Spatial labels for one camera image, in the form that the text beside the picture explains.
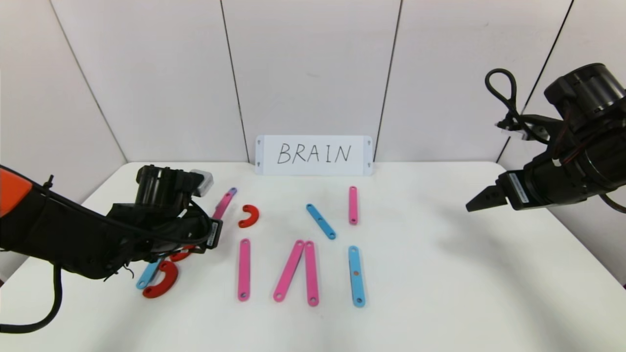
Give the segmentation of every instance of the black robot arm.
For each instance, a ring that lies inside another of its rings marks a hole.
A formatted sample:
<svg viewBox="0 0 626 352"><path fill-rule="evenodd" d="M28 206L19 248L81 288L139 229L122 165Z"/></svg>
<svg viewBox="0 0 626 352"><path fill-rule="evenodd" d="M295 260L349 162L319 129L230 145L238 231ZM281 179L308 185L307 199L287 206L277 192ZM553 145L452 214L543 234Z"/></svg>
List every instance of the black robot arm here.
<svg viewBox="0 0 626 352"><path fill-rule="evenodd" d="M563 120L520 115L515 98L504 98L485 78L487 89L509 109L498 127L521 131L524 139L546 143L523 170L507 171L474 199L468 211L506 205L515 210L574 204L600 195L611 208L624 212L606 193L626 184L626 92L603 64L583 66L559 77L544 92Z"/></svg>
<svg viewBox="0 0 626 352"><path fill-rule="evenodd" d="M139 169L135 203L113 204L106 216L86 209L44 185L0 165L0 248L52 263L54 304L42 321L0 324L3 333L29 333L46 326L61 305L61 270L90 279L116 274L131 261L154 262L195 245L204 253L217 246L222 221L210 218L193 200L213 183L208 172L153 165Z"/></svg>

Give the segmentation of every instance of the white table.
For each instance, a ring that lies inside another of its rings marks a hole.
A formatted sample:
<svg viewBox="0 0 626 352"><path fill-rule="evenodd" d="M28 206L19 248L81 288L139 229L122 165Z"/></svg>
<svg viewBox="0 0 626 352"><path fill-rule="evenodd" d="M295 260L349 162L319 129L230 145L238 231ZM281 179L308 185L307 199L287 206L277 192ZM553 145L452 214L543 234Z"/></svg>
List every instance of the white table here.
<svg viewBox="0 0 626 352"><path fill-rule="evenodd" d="M120 168L86 202L103 214L133 202L144 163ZM219 247L180 262L166 295L145 299L121 270L107 282L63 274L46 328L0 335L20 351L626 351L626 292L547 210L469 214L503 169L493 163L377 163L372 177L259 177L246 163L156 163L213 173L198 203L212 214L231 187ZM348 224L348 186L359 225ZM305 210L337 232L330 241ZM261 218L240 229L244 204ZM237 290L239 240L252 243L250 300ZM272 292L297 239L317 244L320 304L304 261L282 303ZM347 248L361 249L367 305L352 305ZM133 263L137 277L146 266ZM52 267L29 259L2 288L0 321L32 323L52 304Z"/></svg>

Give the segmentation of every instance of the white wall panel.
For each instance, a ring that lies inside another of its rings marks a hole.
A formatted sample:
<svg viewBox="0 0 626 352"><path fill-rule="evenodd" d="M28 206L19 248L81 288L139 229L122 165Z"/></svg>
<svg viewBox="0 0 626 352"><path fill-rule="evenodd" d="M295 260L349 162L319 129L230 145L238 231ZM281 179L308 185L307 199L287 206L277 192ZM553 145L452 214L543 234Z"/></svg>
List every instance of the white wall panel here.
<svg viewBox="0 0 626 352"><path fill-rule="evenodd" d="M247 160L219 1L53 5L130 161Z"/></svg>
<svg viewBox="0 0 626 352"><path fill-rule="evenodd" d="M404 1L377 161L491 160L506 108L485 74L513 72L523 108L570 0ZM503 76L492 79L509 94Z"/></svg>
<svg viewBox="0 0 626 352"><path fill-rule="evenodd" d="M626 46L623 45L623 30L620 30L624 16L626 2L623 0L575 0L525 113L558 118L543 91L559 76L589 63L604 63L622 85L626 85ZM544 150L545 146L539 143L511 139L500 163L508 169L521 168ZM610 196L626 204L623 187ZM598 197L550 210L622 284L626 284L626 215L612 210Z"/></svg>
<svg viewBox="0 0 626 352"><path fill-rule="evenodd" d="M376 139L399 3L223 2L250 158L257 135Z"/></svg>
<svg viewBox="0 0 626 352"><path fill-rule="evenodd" d="M125 160L48 0L0 1L0 162L82 202ZM0 252L0 280L24 256Z"/></svg>

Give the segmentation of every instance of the pink plastic bar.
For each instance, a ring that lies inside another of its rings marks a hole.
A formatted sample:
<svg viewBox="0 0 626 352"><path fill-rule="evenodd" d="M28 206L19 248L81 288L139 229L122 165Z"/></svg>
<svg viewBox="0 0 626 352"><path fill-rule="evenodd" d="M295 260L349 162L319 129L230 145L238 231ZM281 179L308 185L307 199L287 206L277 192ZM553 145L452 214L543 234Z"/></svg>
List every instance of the pink plastic bar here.
<svg viewBox="0 0 626 352"><path fill-rule="evenodd" d="M317 267L315 264L315 244L307 241L304 244L304 263L307 269L307 302L311 307L319 304L317 292Z"/></svg>
<svg viewBox="0 0 626 352"><path fill-rule="evenodd" d="M350 187L349 206L348 206L348 220L350 224L356 225L359 223L359 205L356 197L356 187Z"/></svg>
<svg viewBox="0 0 626 352"><path fill-rule="evenodd" d="M226 192L226 194L222 197L222 200L215 207L215 212L213 213L213 219L220 220L226 211L226 208L230 204L230 200L233 199L233 196L237 193L237 189L235 187L231 188Z"/></svg>
<svg viewBox="0 0 626 352"><path fill-rule="evenodd" d="M239 242L239 287L237 298L245 302L250 298L250 240Z"/></svg>
<svg viewBox="0 0 626 352"><path fill-rule="evenodd" d="M304 241L296 241L289 255L289 259L287 260L287 265L285 265L285 269L282 271L282 275L274 291L274 301L282 302L285 299L289 284L291 284L291 279L294 277L295 269L298 267L298 262L302 256L303 249Z"/></svg>

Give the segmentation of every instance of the red c-shaped piece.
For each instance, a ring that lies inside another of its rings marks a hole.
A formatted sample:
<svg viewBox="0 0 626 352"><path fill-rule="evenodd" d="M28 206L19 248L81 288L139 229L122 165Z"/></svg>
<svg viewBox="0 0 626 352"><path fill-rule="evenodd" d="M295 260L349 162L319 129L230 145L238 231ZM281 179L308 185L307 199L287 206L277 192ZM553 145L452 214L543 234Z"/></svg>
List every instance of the red c-shaped piece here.
<svg viewBox="0 0 626 352"><path fill-rule="evenodd" d="M242 229L244 227L250 227L254 225L256 221L259 219L259 210L254 205L250 205L250 204L244 205L244 212L250 213L250 217L248 219L241 220L239 222L239 227L241 227Z"/></svg>
<svg viewBox="0 0 626 352"><path fill-rule="evenodd" d="M186 249L186 250L190 250L190 249L194 249L194 248L195 248L195 246L193 244L190 244L189 246L183 247L183 249ZM184 258L187 258L190 254L191 254L191 252L175 253L175 254L170 255L170 260L173 261L173 262L180 262Z"/></svg>
<svg viewBox="0 0 626 352"><path fill-rule="evenodd" d="M143 297L157 298L174 286L174 282L176 282L176 278L178 278L178 268L176 264L170 261L162 261L158 269L165 273L165 277L158 284L144 288Z"/></svg>

